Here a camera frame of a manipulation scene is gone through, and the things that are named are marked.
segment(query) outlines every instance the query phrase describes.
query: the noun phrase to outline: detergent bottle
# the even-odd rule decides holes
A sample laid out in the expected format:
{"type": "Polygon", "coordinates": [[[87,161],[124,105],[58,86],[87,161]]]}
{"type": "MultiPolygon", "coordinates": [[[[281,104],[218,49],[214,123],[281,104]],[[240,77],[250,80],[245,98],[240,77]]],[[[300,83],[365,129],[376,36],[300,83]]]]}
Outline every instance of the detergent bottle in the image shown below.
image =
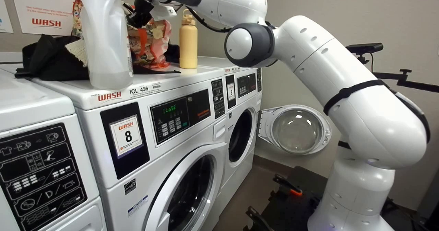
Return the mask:
{"type": "Polygon", "coordinates": [[[198,29],[192,15],[185,14],[180,28],[180,67],[185,69],[197,68],[198,64],[198,29]]]}
{"type": "Polygon", "coordinates": [[[122,89],[133,82],[127,23],[120,0],[81,0],[80,12],[90,82],[122,89]]]}

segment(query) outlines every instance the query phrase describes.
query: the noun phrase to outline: poster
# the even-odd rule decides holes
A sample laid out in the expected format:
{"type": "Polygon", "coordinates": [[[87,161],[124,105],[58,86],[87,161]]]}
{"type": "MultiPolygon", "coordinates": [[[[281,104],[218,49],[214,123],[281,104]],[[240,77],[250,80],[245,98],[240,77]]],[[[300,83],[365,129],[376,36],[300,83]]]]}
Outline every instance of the poster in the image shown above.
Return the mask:
{"type": "Polygon", "coordinates": [[[25,34],[70,35],[75,0],[14,0],[25,34]]]}
{"type": "Polygon", "coordinates": [[[13,33],[11,20],[4,0],[0,0],[0,33],[13,33]]]}

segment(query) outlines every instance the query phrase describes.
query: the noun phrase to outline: front-load washing machine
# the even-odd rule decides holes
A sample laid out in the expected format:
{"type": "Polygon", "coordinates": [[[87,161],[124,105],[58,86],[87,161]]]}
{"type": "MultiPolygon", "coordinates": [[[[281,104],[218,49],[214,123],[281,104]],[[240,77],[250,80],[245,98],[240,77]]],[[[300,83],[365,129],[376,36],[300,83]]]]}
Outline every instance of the front-load washing machine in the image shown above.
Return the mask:
{"type": "Polygon", "coordinates": [[[121,91],[34,80],[75,104],[110,230],[199,230],[220,189],[223,72],[170,69],[181,73],[135,75],[121,91]]]}
{"type": "Polygon", "coordinates": [[[107,230],[72,101],[3,70],[0,100],[0,229],[107,230]]]}
{"type": "Polygon", "coordinates": [[[223,70],[227,118],[225,137],[228,150],[224,175],[218,201],[203,227],[207,231],[216,225],[219,215],[251,170],[262,99],[262,76],[261,69],[238,67],[228,59],[200,56],[198,62],[223,70]]]}

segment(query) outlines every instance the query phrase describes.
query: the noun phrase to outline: wall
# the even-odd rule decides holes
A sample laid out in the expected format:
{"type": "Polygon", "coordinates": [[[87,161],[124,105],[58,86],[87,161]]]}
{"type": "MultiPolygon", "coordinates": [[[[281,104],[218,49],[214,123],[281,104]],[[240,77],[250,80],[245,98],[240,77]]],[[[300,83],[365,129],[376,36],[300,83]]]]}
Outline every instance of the wall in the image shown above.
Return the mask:
{"type": "MultiPolygon", "coordinates": [[[[306,15],[344,45],[382,42],[384,50],[374,54],[375,71],[398,73],[400,69],[408,68],[413,70],[409,80],[439,84],[438,4],[439,0],[268,0],[267,20],[281,25],[294,15],[306,15]]],[[[199,26],[200,54],[224,56],[223,44],[212,43],[224,37],[199,26]]],[[[262,78],[262,108],[296,103],[323,110],[311,92],[281,62],[263,69],[262,78]]],[[[399,87],[395,81],[386,82],[420,106],[430,123],[432,139],[424,158],[413,167],[396,172],[390,193],[396,203],[416,209],[439,167],[439,139],[436,136],[439,94],[399,87]]],[[[260,139],[256,154],[328,176],[340,136],[337,129],[332,128],[332,141],[318,154],[291,156],[260,139]]]]}
{"type": "MultiPolygon", "coordinates": [[[[134,0],[123,0],[125,2],[134,3],[134,0]]],[[[31,43],[37,42],[39,34],[23,34],[20,27],[19,17],[15,9],[14,0],[5,0],[6,8],[8,9],[9,17],[11,18],[13,34],[0,33],[0,51],[21,51],[22,48],[31,43]]],[[[181,12],[177,17],[170,19],[172,27],[176,27],[176,32],[171,36],[172,43],[178,43],[178,28],[180,27],[181,12]]]]}

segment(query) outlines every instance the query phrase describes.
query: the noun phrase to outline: washing machine door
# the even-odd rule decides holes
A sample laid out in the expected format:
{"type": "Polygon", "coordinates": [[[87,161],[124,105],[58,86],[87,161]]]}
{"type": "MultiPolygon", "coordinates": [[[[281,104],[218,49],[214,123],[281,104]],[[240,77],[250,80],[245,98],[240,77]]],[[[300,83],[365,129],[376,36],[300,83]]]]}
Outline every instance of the washing machine door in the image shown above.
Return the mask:
{"type": "Polygon", "coordinates": [[[226,146],[204,145],[182,159],[156,196],[146,231],[201,228],[221,186],[226,146]]]}
{"type": "Polygon", "coordinates": [[[288,153],[316,153],[331,139],[328,120],[309,106],[279,106],[260,115],[258,136],[288,153]]]}

